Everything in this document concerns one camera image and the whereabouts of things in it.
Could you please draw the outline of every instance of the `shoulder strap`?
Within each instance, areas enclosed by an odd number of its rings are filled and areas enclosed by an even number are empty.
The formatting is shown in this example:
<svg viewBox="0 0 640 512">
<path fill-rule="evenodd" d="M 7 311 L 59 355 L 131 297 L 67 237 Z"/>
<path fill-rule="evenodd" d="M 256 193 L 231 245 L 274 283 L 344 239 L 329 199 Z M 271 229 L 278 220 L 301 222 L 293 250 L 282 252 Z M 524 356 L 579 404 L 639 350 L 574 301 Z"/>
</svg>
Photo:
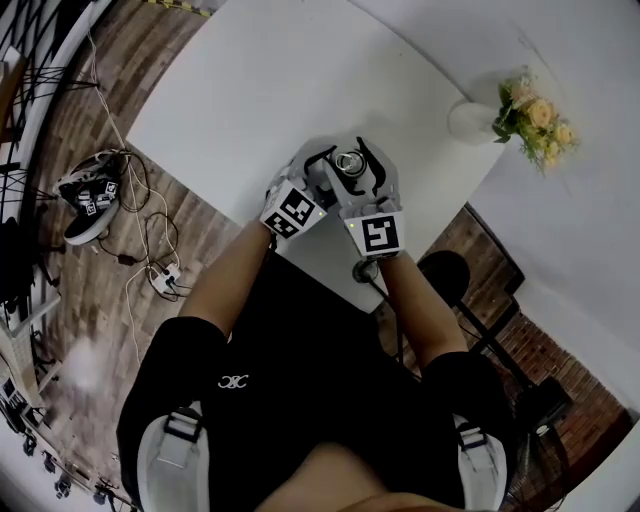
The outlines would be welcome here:
<svg viewBox="0 0 640 512">
<path fill-rule="evenodd" d="M 210 512 L 209 443 L 199 404 L 154 420 L 138 449 L 145 512 Z"/>
<path fill-rule="evenodd" d="M 507 486 L 507 458 L 502 443 L 453 415 L 460 441 L 458 469 L 464 490 L 465 509 L 498 510 Z"/>
</svg>

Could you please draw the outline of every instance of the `shirt logo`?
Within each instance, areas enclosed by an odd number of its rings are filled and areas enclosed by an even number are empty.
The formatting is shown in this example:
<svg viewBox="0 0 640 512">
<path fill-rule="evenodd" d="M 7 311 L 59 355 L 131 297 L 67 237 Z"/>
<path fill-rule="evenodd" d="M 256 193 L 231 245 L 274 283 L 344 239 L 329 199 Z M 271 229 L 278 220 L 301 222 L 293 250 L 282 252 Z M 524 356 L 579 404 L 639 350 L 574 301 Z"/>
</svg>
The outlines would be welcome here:
<svg viewBox="0 0 640 512">
<path fill-rule="evenodd" d="M 221 381 L 218 382 L 218 387 L 222 389 L 243 388 L 247 384 L 246 383 L 240 384 L 240 382 L 242 381 L 242 379 L 248 379 L 248 378 L 249 378 L 248 375 L 234 375 L 233 377 L 229 377 L 228 375 L 225 375 L 224 377 L 222 377 Z"/>
</svg>

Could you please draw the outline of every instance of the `black stool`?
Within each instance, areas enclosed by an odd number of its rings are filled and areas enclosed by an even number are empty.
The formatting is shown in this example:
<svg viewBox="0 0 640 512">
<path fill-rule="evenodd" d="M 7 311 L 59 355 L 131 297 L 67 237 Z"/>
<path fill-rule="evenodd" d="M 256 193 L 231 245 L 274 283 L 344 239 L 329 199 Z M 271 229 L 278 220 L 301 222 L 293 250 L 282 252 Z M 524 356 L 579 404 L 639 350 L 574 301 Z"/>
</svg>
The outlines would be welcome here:
<svg viewBox="0 0 640 512">
<path fill-rule="evenodd" d="M 471 325 L 480 333 L 480 340 L 471 347 L 471 352 L 482 352 L 490 348 L 500 362 L 508 368 L 524 388 L 533 385 L 531 380 L 520 369 L 506 350 L 502 348 L 496 336 L 504 329 L 514 315 L 520 311 L 520 307 L 512 298 L 511 305 L 487 328 L 480 319 L 466 306 L 462 299 L 469 289 L 471 272 L 466 260 L 453 251 L 438 251 L 429 254 L 418 263 L 422 275 L 429 281 L 438 295 L 450 308 L 458 308 L 458 311 L 469 320 Z"/>
</svg>

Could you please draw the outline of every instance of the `white vase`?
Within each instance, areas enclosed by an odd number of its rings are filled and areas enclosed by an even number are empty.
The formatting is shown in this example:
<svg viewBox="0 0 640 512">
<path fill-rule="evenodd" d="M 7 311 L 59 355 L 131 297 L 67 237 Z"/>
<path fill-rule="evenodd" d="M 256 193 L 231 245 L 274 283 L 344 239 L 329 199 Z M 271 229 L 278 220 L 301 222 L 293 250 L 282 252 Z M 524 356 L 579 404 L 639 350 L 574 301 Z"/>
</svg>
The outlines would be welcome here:
<svg viewBox="0 0 640 512">
<path fill-rule="evenodd" d="M 491 128 L 498 115 L 498 109 L 488 105 L 461 103 L 449 112 L 449 132 L 470 146 L 492 143 L 499 139 Z"/>
</svg>

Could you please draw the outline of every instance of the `cable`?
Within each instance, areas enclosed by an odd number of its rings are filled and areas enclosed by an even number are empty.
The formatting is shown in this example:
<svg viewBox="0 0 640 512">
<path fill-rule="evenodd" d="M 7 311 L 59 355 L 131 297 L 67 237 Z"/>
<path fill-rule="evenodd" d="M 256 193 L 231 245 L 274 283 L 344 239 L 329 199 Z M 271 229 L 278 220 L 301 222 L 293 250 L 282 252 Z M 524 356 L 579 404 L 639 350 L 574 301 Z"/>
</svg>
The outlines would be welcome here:
<svg viewBox="0 0 640 512">
<path fill-rule="evenodd" d="M 162 298 L 162 299 L 164 299 L 164 300 L 166 300 L 166 301 L 168 301 L 168 302 L 178 302 L 178 297 L 175 297 L 175 298 L 171 298 L 171 299 L 170 299 L 170 298 L 167 298 L 167 297 L 165 296 L 165 295 L 169 295 L 169 297 L 174 297 L 174 294 L 172 294 L 172 293 L 166 293 L 166 294 L 164 294 L 164 293 L 160 292 L 159 290 L 157 290 L 157 289 L 156 289 L 156 287 L 155 287 L 155 286 L 153 286 L 153 281 L 151 281 L 151 277 L 149 276 L 149 273 L 148 273 L 148 272 L 147 272 L 147 274 L 145 274 L 145 275 L 146 275 L 146 277 L 147 277 L 147 282 L 151 285 L 151 288 L 153 288 L 153 291 L 156 293 L 156 295 L 158 295 L 160 298 Z"/>
<path fill-rule="evenodd" d="M 111 252 L 111 251 L 110 251 L 109 249 L 107 249 L 104 245 L 102 245 L 102 242 L 103 242 L 104 240 L 106 240 L 106 238 L 98 238 L 98 245 L 100 246 L 100 248 L 101 248 L 104 252 L 106 252 L 107 254 L 110 254 L 111 256 L 114 256 L 114 257 L 118 258 L 118 257 L 119 257 L 119 255 L 118 255 L 118 254 L 115 254 L 115 253 Z"/>
<path fill-rule="evenodd" d="M 477 334 L 471 332 L 469 329 L 467 329 L 466 327 L 462 327 L 460 324 L 458 324 L 458 327 L 460 327 L 460 329 L 462 329 L 464 332 L 466 332 L 469 336 L 473 336 L 475 339 L 480 340 L 482 339 L 480 336 L 478 336 Z"/>
<path fill-rule="evenodd" d="M 385 293 L 385 291 L 380 288 L 380 286 L 378 286 L 378 284 L 373 280 L 373 278 L 371 276 L 369 276 L 365 271 L 373 264 L 375 263 L 374 260 L 370 260 L 365 262 L 359 269 L 358 269 L 358 274 L 360 279 L 363 282 L 369 283 L 369 285 L 371 285 L 371 287 L 378 292 L 378 294 L 382 297 L 382 299 L 389 305 L 389 307 L 392 309 L 392 311 L 395 313 L 396 315 L 396 350 L 397 350 L 397 354 L 394 356 L 394 358 L 398 358 L 398 362 L 400 363 L 401 366 L 404 366 L 404 348 L 403 348 L 403 336 L 402 336 L 402 329 L 400 328 L 400 317 L 398 316 L 398 313 L 396 313 L 396 310 L 393 308 L 393 305 L 391 304 L 391 300 L 389 299 L 389 296 Z"/>
<path fill-rule="evenodd" d="M 186 299 L 188 297 L 188 295 L 181 295 L 180 293 L 178 293 L 178 291 L 174 288 L 174 283 L 173 282 L 169 283 L 169 288 L 171 288 L 173 290 L 173 292 L 176 295 L 176 297 L 182 297 L 183 299 Z"/>
<path fill-rule="evenodd" d="M 142 364 L 140 361 L 140 349 L 138 348 L 138 340 L 136 340 L 136 329 L 135 322 L 133 321 L 133 313 L 131 312 L 131 301 L 129 300 L 129 284 L 133 281 L 141 272 L 147 270 L 147 267 L 142 267 L 135 274 L 133 274 L 127 284 L 124 287 L 125 294 L 127 295 L 127 308 L 129 309 L 129 318 L 131 319 L 131 334 L 133 335 L 133 345 L 136 348 L 136 359 L 138 360 L 138 365 Z"/>
<path fill-rule="evenodd" d="M 89 26 L 87 27 L 87 39 L 89 40 L 89 43 L 91 44 L 91 79 L 93 80 L 93 82 L 95 84 L 99 84 L 99 80 L 98 80 L 98 71 L 97 71 L 97 48 L 95 45 L 95 42 L 93 41 L 93 38 L 91 37 L 91 15 L 89 15 Z M 100 103 L 102 104 L 105 112 L 107 113 L 107 119 L 109 121 L 109 124 L 111 125 L 111 128 L 113 129 L 118 142 L 120 143 L 120 146 L 122 148 L 121 150 L 121 154 L 126 154 L 127 155 L 127 171 L 129 174 L 129 187 L 131 189 L 131 195 L 133 198 L 133 208 L 130 208 L 129 210 L 131 210 L 131 213 L 134 213 L 136 216 L 136 221 L 138 224 L 138 231 L 140 232 L 140 241 L 142 242 L 142 246 L 144 248 L 144 253 L 145 253 L 145 257 L 144 260 L 146 260 L 146 265 L 144 265 L 142 268 L 140 268 L 133 276 L 131 276 L 129 278 L 129 280 L 127 281 L 127 284 L 125 285 L 125 294 L 127 296 L 127 309 L 129 310 L 129 318 L 131 319 L 131 333 L 133 335 L 133 343 L 136 349 L 136 359 L 138 361 L 138 364 L 141 364 L 140 361 L 140 349 L 138 347 L 138 341 L 136 340 L 136 335 L 135 335 L 135 322 L 133 319 L 133 313 L 131 312 L 131 300 L 129 298 L 129 284 L 131 283 L 131 281 L 133 281 L 134 278 L 136 278 L 138 275 L 140 275 L 140 273 L 142 273 L 143 271 L 146 271 L 146 277 L 147 280 L 149 282 L 151 282 L 151 279 L 149 277 L 149 273 L 150 272 L 156 272 L 157 275 L 160 275 L 160 273 L 152 266 L 152 263 L 155 263 L 154 261 L 151 260 L 150 258 L 150 254 L 149 254 L 149 247 L 148 247 L 148 232 L 146 231 L 147 228 L 147 221 L 149 220 L 149 218 L 151 218 L 153 215 L 149 216 L 147 218 L 147 220 L 145 221 L 145 232 L 147 233 L 147 236 L 145 237 L 145 235 L 143 234 L 143 230 L 142 230 L 142 222 L 140 221 L 140 210 L 142 210 L 142 208 L 144 208 L 149 199 L 151 198 L 151 194 L 155 194 L 157 195 L 161 200 L 162 203 L 164 205 L 164 217 L 165 217 L 165 240 L 167 242 L 167 244 L 169 245 L 169 247 L 171 247 L 171 252 L 168 253 L 166 256 L 163 256 L 161 259 L 164 259 L 165 257 L 169 256 L 169 255 L 173 255 L 175 256 L 176 259 L 176 264 L 178 266 L 178 269 L 180 269 L 181 266 L 181 262 L 180 262 L 180 256 L 178 255 L 177 251 L 176 251 L 176 247 L 173 246 L 173 244 L 171 243 L 171 240 L 169 238 L 169 207 L 167 205 L 167 201 L 165 200 L 164 196 L 162 194 L 160 194 L 160 192 L 157 192 L 155 190 L 153 190 L 150 186 L 149 186 L 149 180 L 148 180 L 148 171 L 146 168 L 146 165 L 144 164 L 144 161 L 142 160 L 142 158 L 140 158 L 138 155 L 136 155 L 135 153 L 133 153 L 132 151 L 129 151 L 127 149 L 127 146 L 124 142 L 124 139 L 122 138 L 122 135 L 120 134 L 120 131 L 118 130 L 118 127 L 116 126 L 116 123 L 113 119 L 113 116 L 111 115 L 111 110 L 109 109 L 109 105 L 107 103 L 107 100 L 105 99 L 104 95 L 102 94 L 102 91 L 100 91 L 100 87 L 99 85 L 96 85 L 95 87 L 95 91 L 96 94 L 98 95 L 98 98 L 100 99 Z M 131 156 L 135 157 L 138 159 L 138 161 L 140 162 L 140 164 L 142 165 L 143 168 L 143 172 L 144 172 L 144 177 L 145 177 L 145 182 L 146 185 L 144 183 L 142 183 L 140 181 L 140 179 L 138 178 L 138 175 L 136 174 L 135 170 L 133 169 L 133 165 L 131 164 Z M 145 198 L 142 202 L 142 206 L 138 206 L 138 201 L 136 199 L 136 193 L 135 193 L 135 189 L 133 187 L 133 181 L 135 181 L 146 190 L 146 194 L 145 194 Z M 123 208 L 125 209 L 125 211 L 127 211 L 127 207 L 121 202 L 121 205 L 123 205 Z M 176 227 L 176 225 L 174 224 L 173 221 L 171 221 L 171 224 L 173 225 L 175 231 L 176 231 L 176 246 L 177 246 L 177 240 L 178 240 L 178 229 Z M 102 241 L 98 240 L 98 243 L 100 244 L 100 247 L 105 251 L 108 252 L 102 245 Z M 175 294 L 175 300 L 177 301 L 178 298 L 180 297 L 179 294 Z"/>
</svg>

